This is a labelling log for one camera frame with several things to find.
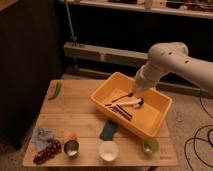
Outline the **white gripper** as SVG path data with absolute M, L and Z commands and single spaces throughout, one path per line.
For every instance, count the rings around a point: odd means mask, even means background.
M 153 75 L 153 72 L 146 68 L 145 66 L 142 66 L 136 73 L 135 82 L 133 85 L 133 93 L 139 93 L 141 90 L 141 93 L 144 93 L 149 90 L 149 88 L 155 87 L 157 83 L 157 79 Z

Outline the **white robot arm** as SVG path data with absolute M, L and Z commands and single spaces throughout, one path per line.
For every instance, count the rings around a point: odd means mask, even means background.
M 157 43 L 147 56 L 147 62 L 135 75 L 134 92 L 155 87 L 163 76 L 174 73 L 213 94 L 213 62 L 189 57 L 184 43 Z

